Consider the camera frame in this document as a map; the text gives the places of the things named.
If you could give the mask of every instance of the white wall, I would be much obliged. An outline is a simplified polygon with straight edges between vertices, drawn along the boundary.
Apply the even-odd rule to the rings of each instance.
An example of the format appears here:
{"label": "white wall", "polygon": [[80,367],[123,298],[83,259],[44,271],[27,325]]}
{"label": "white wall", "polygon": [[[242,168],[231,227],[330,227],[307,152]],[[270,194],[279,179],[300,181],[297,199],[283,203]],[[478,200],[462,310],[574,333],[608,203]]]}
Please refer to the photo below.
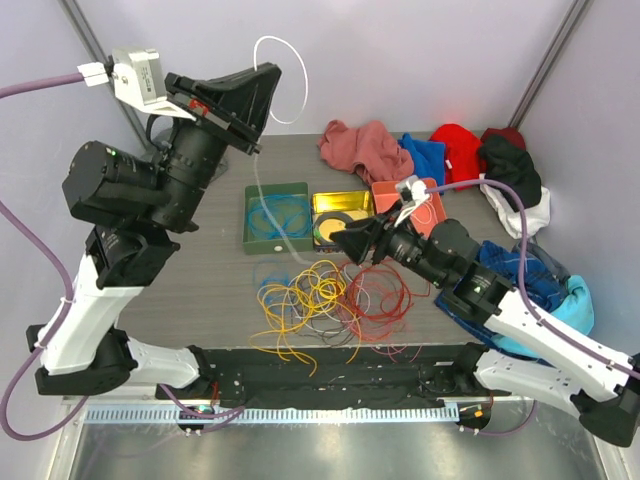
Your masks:
{"label": "white wall", "polygon": [[552,192],[540,240],[586,278],[593,336],[629,354],[640,352],[638,18],[638,2],[594,2],[522,127]]}
{"label": "white wall", "polygon": [[[569,0],[81,0],[105,49],[156,48],[166,71],[212,78],[251,66],[253,44],[277,35],[306,61],[310,98],[292,126],[267,134],[319,133],[341,118],[380,119],[392,131],[505,125]],[[283,79],[274,111],[291,119],[304,94],[286,47],[259,59]]]}
{"label": "white wall", "polygon": [[[90,61],[56,2],[3,2],[0,86],[76,71]],[[135,152],[136,139],[107,87],[69,85],[0,101],[0,199],[40,235],[74,275],[89,226],[70,217],[61,182],[83,142],[100,139]],[[24,332],[46,323],[63,294],[52,267],[0,217],[0,389],[28,355]],[[39,397],[33,372],[10,405],[16,429],[49,427],[59,398]],[[41,479],[51,441],[16,442],[0,431],[0,477]]]}

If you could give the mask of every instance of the wooden table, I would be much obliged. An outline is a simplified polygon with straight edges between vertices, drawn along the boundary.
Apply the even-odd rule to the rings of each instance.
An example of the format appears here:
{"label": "wooden table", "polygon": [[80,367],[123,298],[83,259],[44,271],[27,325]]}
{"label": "wooden table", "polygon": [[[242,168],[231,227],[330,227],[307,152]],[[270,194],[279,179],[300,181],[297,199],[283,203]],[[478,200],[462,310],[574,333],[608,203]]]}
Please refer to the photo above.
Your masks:
{"label": "wooden table", "polygon": [[[311,193],[363,189],[359,177],[332,170],[320,159],[317,138],[264,137],[259,160],[261,183],[306,181]],[[292,275],[303,268],[288,254],[244,254],[244,188],[255,184],[252,158],[232,149],[227,155],[229,171],[209,187],[194,218],[200,230],[171,235],[182,244],[181,250],[121,315],[119,327],[140,341],[166,347],[247,347],[248,337],[266,327],[252,279],[256,263],[265,259],[282,261]],[[443,203],[447,216],[460,220],[477,241],[492,240],[508,248],[514,244],[476,188],[449,192]],[[326,258],[315,253],[303,256],[310,260]],[[345,257],[331,258],[342,261]],[[398,270],[414,291],[424,291],[424,281],[400,266]],[[433,298],[435,293],[431,298],[415,300],[406,316],[407,328],[393,337],[393,343],[461,343],[471,339],[434,305]],[[305,336],[295,344],[321,342]]]}

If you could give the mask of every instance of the red cloth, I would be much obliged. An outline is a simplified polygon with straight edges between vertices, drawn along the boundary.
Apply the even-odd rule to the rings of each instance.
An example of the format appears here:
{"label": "red cloth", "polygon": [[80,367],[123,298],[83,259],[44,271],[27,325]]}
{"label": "red cloth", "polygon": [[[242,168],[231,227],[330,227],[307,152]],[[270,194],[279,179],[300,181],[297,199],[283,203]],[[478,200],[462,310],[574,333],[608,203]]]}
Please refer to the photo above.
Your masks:
{"label": "red cloth", "polygon": [[357,173],[368,185],[386,180],[404,180],[413,174],[411,154],[382,122],[374,120],[360,128],[349,128],[332,120],[318,140],[320,156],[330,167]]}
{"label": "red cloth", "polygon": [[482,142],[469,130],[455,123],[448,123],[433,132],[429,140],[443,142],[447,146],[445,183],[474,180],[480,177],[480,159],[476,151],[482,146]]}
{"label": "red cloth", "polygon": [[518,130],[513,127],[487,128],[482,134],[482,137],[480,137],[480,141],[482,143],[486,142],[487,138],[489,138],[491,135],[501,135],[506,138],[511,145],[514,145],[522,150],[527,149],[527,145],[526,143],[524,143],[524,137]]}

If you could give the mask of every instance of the orange bin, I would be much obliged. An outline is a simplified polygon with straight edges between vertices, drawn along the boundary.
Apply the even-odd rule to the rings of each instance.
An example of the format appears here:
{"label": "orange bin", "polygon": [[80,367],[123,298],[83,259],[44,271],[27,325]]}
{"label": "orange bin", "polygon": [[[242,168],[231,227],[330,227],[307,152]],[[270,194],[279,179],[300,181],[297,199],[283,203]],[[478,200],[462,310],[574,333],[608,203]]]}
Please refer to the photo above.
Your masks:
{"label": "orange bin", "polygon": [[[436,181],[433,178],[423,178],[427,188],[436,187]],[[396,183],[398,182],[375,182],[371,185],[373,193],[373,202],[376,206],[377,213],[384,213],[391,206],[400,200],[400,194],[396,191]],[[429,235],[436,224],[447,219],[447,214],[442,206],[442,199],[439,193],[432,193],[428,202],[420,205],[420,207],[411,215],[411,223],[418,233]]]}

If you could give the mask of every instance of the storage box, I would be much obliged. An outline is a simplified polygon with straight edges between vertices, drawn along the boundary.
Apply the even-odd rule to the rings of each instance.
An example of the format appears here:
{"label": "storage box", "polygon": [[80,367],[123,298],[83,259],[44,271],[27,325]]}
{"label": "storage box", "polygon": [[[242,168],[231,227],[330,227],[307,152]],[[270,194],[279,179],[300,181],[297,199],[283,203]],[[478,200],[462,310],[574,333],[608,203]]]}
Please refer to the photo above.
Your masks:
{"label": "storage box", "polygon": [[[275,183],[271,185],[262,185],[262,193],[265,196],[269,195],[292,195],[294,197],[298,197],[304,202],[304,205],[309,206],[309,185],[306,182],[297,182],[297,183]],[[242,248],[247,255],[260,255],[267,253],[279,253],[279,252],[289,252],[287,245],[284,243],[284,240],[281,237],[267,239],[258,237],[254,234],[252,229],[249,226],[248,214],[251,210],[256,207],[260,207],[260,192],[258,191],[258,187],[256,185],[249,185],[244,189],[244,229],[242,233]],[[280,215],[287,216],[289,214],[294,215],[299,212],[300,208],[298,205],[291,205],[287,207],[286,205],[279,209],[278,214],[275,215],[276,219]],[[303,215],[298,216],[292,223],[289,225],[289,228],[292,230],[296,230],[304,226],[305,222],[309,221],[309,215],[311,214],[311,209],[309,206],[309,210],[305,212],[307,214],[306,218]],[[271,222],[265,221],[262,218],[253,217],[254,227],[264,229],[264,230],[273,230],[273,226]],[[308,233],[301,238],[293,238],[288,237],[289,241],[293,245],[293,247],[298,252],[309,252],[313,250],[313,229],[309,229]]]}
{"label": "storage box", "polygon": [[346,223],[374,214],[373,197],[368,190],[314,193],[311,199],[313,248],[317,252],[341,251],[329,234],[343,230]]}
{"label": "storage box", "polygon": [[[423,178],[427,188],[437,186],[433,178]],[[384,213],[400,199],[400,194],[396,191],[397,182],[375,182],[371,185],[373,198],[377,213]],[[442,199],[439,193],[432,193],[428,202],[424,203],[411,215],[411,223],[418,233],[429,235],[436,224],[447,219],[447,214],[442,206]]]}

